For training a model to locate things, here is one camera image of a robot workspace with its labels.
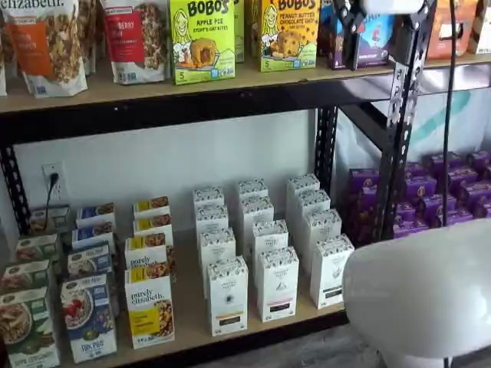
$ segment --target electrical outlet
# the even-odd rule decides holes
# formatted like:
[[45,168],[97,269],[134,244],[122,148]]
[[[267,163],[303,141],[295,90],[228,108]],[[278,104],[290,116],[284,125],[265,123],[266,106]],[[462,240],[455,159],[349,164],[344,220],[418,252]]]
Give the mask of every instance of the electrical outlet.
[[68,204],[68,188],[64,177],[63,163],[49,163],[42,166],[44,173],[44,183],[46,190],[49,192],[50,176],[53,173],[58,174],[58,181],[51,190],[50,205]]

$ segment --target bobo's peanut butter chocolate chip box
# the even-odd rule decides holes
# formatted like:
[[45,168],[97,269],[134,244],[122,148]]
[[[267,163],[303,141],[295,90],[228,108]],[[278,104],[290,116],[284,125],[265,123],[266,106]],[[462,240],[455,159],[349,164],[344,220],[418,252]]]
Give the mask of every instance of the bobo's peanut butter chocolate chip box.
[[236,75],[233,0],[170,0],[177,85]]
[[319,0],[261,0],[261,71],[315,67]]

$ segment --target orange label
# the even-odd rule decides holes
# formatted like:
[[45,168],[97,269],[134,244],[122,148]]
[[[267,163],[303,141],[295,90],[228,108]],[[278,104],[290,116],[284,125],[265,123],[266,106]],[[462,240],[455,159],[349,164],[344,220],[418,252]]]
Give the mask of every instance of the orange label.
[[7,31],[22,70],[30,75],[53,74],[46,45],[46,28],[33,17],[17,17]]

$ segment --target red label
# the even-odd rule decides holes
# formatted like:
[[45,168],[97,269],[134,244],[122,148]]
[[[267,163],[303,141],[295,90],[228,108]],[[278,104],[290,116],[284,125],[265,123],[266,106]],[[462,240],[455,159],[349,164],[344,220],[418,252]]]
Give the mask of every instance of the red label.
[[141,14],[133,8],[105,9],[110,59],[116,63],[143,63]]

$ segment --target purely elizabeth granola bag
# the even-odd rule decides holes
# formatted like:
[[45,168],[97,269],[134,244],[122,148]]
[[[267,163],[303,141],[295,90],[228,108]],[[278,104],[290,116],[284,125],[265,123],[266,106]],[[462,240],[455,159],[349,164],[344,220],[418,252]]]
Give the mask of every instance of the purely elizabeth granola bag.
[[167,0],[101,0],[114,83],[164,80]]
[[15,56],[36,97],[73,96],[87,89],[78,6],[78,0],[0,2]]

